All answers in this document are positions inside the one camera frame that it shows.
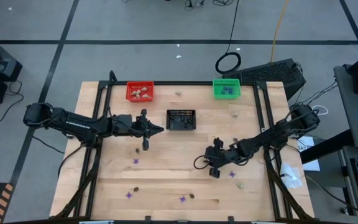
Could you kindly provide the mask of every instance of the black metal frame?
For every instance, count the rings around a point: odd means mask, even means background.
[[[98,92],[96,94],[96,100],[95,100],[95,104],[94,104],[93,118],[98,117],[98,111],[99,111],[99,107],[100,107],[101,95],[102,95],[103,90],[107,87],[106,99],[104,102],[104,109],[103,109],[103,111],[105,112],[109,108],[112,87],[114,85],[126,85],[126,83],[127,83],[126,81],[117,81],[117,78],[115,77],[115,75],[112,72],[110,73],[110,81],[100,81],[99,82]],[[213,83],[212,82],[204,82],[204,81],[178,81],[178,82],[176,82],[176,81],[156,81],[156,82],[154,82],[154,85],[212,86]],[[259,120],[259,127],[260,127],[261,131],[263,131],[263,129],[265,128],[265,124],[264,124],[264,117],[262,114],[262,107],[260,104],[260,96],[259,96],[258,89],[259,88],[262,89],[263,94],[264,94],[264,101],[265,101],[265,105],[266,105],[269,126],[273,126],[274,125],[273,114],[272,114],[272,109],[271,109],[270,100],[269,100],[269,93],[267,91],[266,83],[265,82],[242,82],[241,85],[253,87],[255,105],[256,105],[256,110],[257,110],[257,115],[258,115],[258,120]],[[100,148],[96,149],[94,163],[96,162],[99,164],[99,161],[96,161],[96,159],[100,160],[101,150],[102,150],[102,144],[101,144]],[[84,163],[83,163],[83,167],[82,167],[82,171],[81,171],[80,185],[84,182],[86,174],[88,172],[90,158],[91,158],[91,151],[92,151],[92,148],[87,148],[86,152],[85,152]],[[281,167],[281,163],[282,163],[279,152],[277,152],[276,160],[277,160],[277,168],[279,169]],[[88,218],[91,217],[91,213],[92,213],[94,191],[96,188],[97,178],[98,178],[98,169],[96,169],[96,175],[93,178],[93,180],[91,181],[91,187],[89,188],[89,196],[88,196],[88,201],[86,204],[86,213],[85,213],[85,217],[88,217]],[[281,216],[280,216],[280,209],[279,209],[279,204],[278,204],[278,199],[277,199],[277,192],[275,189],[275,183],[270,176],[268,177],[268,182],[269,182],[269,186],[270,186],[270,194],[272,196],[272,205],[273,205],[274,216],[275,216],[275,219],[278,220],[278,219],[281,219]],[[74,217],[78,217],[80,215],[81,201],[82,201],[82,198],[79,199],[79,201],[77,202],[77,204],[75,206],[75,211],[73,214]],[[285,212],[286,212],[287,218],[292,218],[291,207],[289,206],[289,203],[285,199],[284,199],[284,204],[285,204]],[[228,217],[228,220],[232,220],[233,223],[249,223],[249,222],[235,222],[233,217]],[[131,222],[132,223],[140,223],[140,222],[146,222],[146,221],[122,221],[122,222],[123,223],[131,223]]]

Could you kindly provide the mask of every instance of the floor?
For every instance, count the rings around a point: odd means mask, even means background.
[[[270,60],[284,2],[240,1],[231,51],[241,54],[241,68]],[[207,0],[192,11],[184,6],[185,0],[0,1],[0,44],[24,66],[19,80],[25,96],[0,123],[0,182],[16,185],[5,222],[49,216],[63,157],[26,138],[25,105],[45,101],[73,111],[81,82],[106,80],[110,70],[119,80],[220,77],[214,64],[227,49],[236,5],[218,7]],[[335,66],[358,59],[358,0],[290,1],[277,40],[274,60],[301,63],[307,84],[300,100],[306,99],[334,81]],[[227,60],[224,66],[233,63]],[[0,117],[15,100],[6,97]],[[348,128],[337,89],[313,104],[329,113],[312,134],[326,139]],[[65,149],[67,140],[57,131],[35,135]],[[309,186],[318,218],[353,222],[340,214],[342,205]]]

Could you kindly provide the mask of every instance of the circular cable loop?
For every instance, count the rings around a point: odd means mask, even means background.
[[[227,70],[227,71],[222,71],[219,69],[219,63],[221,63],[221,60],[224,59],[225,57],[229,56],[229,55],[234,55],[237,57],[237,65],[234,66],[234,68],[230,69],[230,70]],[[230,52],[230,53],[225,53],[224,55],[222,55],[222,57],[220,57],[218,59],[218,61],[215,63],[215,69],[217,72],[219,72],[220,74],[226,74],[226,73],[229,73],[229,72],[234,72],[234,71],[237,71],[239,69],[241,65],[241,56],[237,53],[237,52]]]

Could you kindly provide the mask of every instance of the black basket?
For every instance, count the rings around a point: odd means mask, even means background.
[[[167,130],[196,129],[196,110],[167,110]]]

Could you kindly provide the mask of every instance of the wooden table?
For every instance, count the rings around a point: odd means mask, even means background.
[[[84,82],[75,113],[92,116],[98,82]],[[110,137],[103,141],[98,180],[91,218],[94,220],[209,220],[224,221],[233,216],[236,221],[274,220],[263,150],[255,154],[246,166],[226,165],[220,179],[208,175],[209,169],[196,170],[193,161],[221,138],[225,147],[233,138],[251,138],[260,133],[251,86],[241,86],[238,100],[215,100],[212,86],[155,86],[155,97],[150,103],[130,103],[126,100],[126,86],[113,86],[110,107],[113,114],[140,115],[147,109],[147,118],[153,124],[165,127],[168,109],[196,110],[197,129],[169,131],[150,138],[148,151],[135,152],[142,147],[141,138]],[[275,121],[288,113],[288,103],[282,83],[268,83],[268,92]],[[260,91],[265,126],[268,127],[263,93]],[[295,140],[289,140],[296,147]],[[65,156],[79,146],[68,140]],[[57,214],[78,188],[85,149],[75,154],[63,166],[58,180],[50,214]],[[300,160],[293,149],[281,150],[282,161],[299,169],[302,187],[290,189],[296,201],[311,216],[313,208]],[[240,189],[236,183],[241,182]],[[127,193],[133,194],[128,199]],[[277,188],[281,216],[285,217],[282,194]],[[84,195],[81,214],[85,214]]]

